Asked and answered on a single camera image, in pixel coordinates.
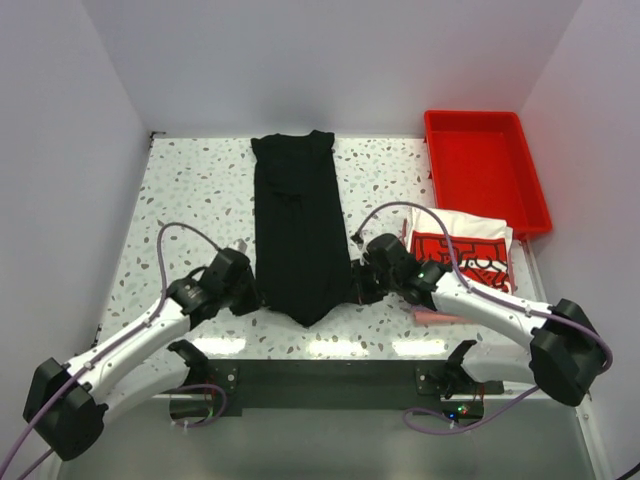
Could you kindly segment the black t-shirt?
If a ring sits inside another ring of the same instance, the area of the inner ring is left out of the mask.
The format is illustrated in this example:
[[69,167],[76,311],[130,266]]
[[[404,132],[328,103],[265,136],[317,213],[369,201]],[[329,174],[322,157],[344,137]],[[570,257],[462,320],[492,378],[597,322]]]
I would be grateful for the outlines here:
[[268,308],[304,327],[343,303],[351,286],[334,142],[318,130],[251,141],[258,289]]

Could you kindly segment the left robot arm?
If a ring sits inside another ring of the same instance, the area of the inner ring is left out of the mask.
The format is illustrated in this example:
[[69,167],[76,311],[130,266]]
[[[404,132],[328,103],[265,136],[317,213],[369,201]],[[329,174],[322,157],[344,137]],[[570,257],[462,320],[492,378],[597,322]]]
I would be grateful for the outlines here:
[[184,335],[223,309],[242,316],[260,306],[249,258],[225,248],[200,278],[173,281],[151,311],[103,343],[65,363],[41,363],[23,418],[61,460],[75,459],[121,411],[164,390],[200,390],[207,358]]

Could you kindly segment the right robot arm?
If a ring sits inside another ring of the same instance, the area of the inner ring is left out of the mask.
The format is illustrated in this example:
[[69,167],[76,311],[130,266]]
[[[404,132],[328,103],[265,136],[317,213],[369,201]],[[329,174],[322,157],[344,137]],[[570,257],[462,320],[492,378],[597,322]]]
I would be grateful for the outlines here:
[[611,364],[610,349],[573,301],[549,305],[491,289],[447,263],[417,260],[392,234],[370,242],[353,239],[363,251],[352,263],[352,302],[372,304],[395,293],[414,307],[469,320],[511,340],[498,347],[463,341],[445,369],[456,392],[469,392],[478,383],[516,382],[576,407]]

